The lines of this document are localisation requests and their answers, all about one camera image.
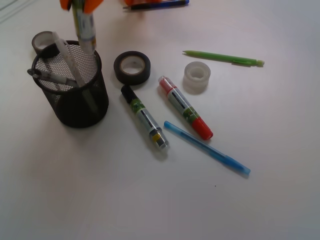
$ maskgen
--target blue ballpoint pen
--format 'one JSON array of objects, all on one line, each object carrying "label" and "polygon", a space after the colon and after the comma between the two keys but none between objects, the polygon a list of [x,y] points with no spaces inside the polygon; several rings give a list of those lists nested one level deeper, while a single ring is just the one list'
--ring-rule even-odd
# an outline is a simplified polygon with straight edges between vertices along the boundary
[{"label": "blue ballpoint pen", "polygon": [[223,163],[224,165],[227,165],[227,166],[239,171],[240,173],[243,173],[246,175],[249,175],[249,173],[251,172],[251,170],[249,168],[247,168],[246,166],[243,166],[241,163],[237,162],[233,158],[231,158],[231,157],[219,152],[218,150],[214,149],[213,147],[199,141],[198,139],[196,139],[195,137],[193,137],[189,133],[183,131],[182,129],[178,128],[177,126],[173,125],[172,123],[165,121],[164,127],[166,129],[169,129],[172,132],[176,133],[177,135],[181,136],[182,138],[184,138],[188,142],[201,148],[207,154],[209,154],[211,157],[215,158],[216,160]]},{"label": "blue ballpoint pen", "polygon": [[154,2],[154,3],[141,3],[131,6],[125,6],[123,9],[130,10],[142,10],[142,9],[157,9],[157,8],[168,8],[168,7],[177,7],[187,5],[189,0],[170,0],[163,2]]}]

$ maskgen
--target black cap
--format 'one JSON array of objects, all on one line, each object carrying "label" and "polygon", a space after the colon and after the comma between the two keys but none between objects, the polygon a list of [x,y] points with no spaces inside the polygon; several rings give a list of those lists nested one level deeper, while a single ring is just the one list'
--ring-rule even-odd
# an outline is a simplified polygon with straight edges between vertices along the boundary
[{"label": "black cap", "polygon": [[134,91],[132,91],[131,87],[128,85],[124,85],[121,88],[121,92],[128,104],[130,104],[132,100],[138,98],[137,95],[134,93]]}]

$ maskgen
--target black mesh pen holder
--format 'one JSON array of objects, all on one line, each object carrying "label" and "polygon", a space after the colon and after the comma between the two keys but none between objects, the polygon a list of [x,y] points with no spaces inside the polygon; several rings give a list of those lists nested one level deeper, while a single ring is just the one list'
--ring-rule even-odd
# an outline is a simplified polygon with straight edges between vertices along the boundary
[{"label": "black mesh pen holder", "polygon": [[[85,85],[72,87],[36,78],[33,80],[42,89],[63,124],[72,128],[87,128],[98,123],[106,115],[109,106],[101,59],[97,51],[92,55],[85,54],[78,41],[67,42]],[[75,79],[55,44],[47,46],[36,56],[32,69]]]}]

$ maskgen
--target red marker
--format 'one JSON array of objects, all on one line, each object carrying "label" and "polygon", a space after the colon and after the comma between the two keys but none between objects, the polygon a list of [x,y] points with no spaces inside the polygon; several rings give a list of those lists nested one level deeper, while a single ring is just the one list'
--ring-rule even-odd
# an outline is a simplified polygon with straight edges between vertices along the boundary
[{"label": "red marker", "polygon": [[199,114],[191,106],[185,96],[167,77],[159,78],[160,86],[165,90],[169,102],[182,114],[185,120],[201,136],[203,140],[209,140],[214,135]]}]

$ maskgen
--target product label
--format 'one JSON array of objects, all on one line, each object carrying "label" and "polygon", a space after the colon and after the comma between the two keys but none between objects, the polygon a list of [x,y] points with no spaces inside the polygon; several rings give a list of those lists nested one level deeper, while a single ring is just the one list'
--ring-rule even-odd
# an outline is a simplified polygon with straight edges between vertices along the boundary
[{"label": "product label", "polygon": [[144,128],[147,130],[148,133],[150,133],[152,130],[155,130],[159,128],[157,122],[154,120],[154,118],[150,115],[148,110],[146,108],[140,109],[136,116],[144,126]]},{"label": "product label", "polygon": [[192,124],[199,117],[199,114],[190,105],[179,89],[174,88],[168,94],[169,102],[183,115],[188,123]]},{"label": "product label", "polygon": [[130,107],[148,133],[159,128],[157,122],[150,115],[145,105],[143,105],[139,98],[132,100],[130,102]]},{"label": "product label", "polygon": [[145,105],[143,105],[143,103],[140,101],[139,98],[136,98],[136,99],[133,99],[131,102],[130,102],[130,107],[132,109],[132,111],[137,114],[137,112],[141,109],[145,109]]},{"label": "product label", "polygon": [[91,40],[96,37],[96,28],[93,14],[85,14],[82,9],[75,9],[74,23],[76,34],[82,40]]}]

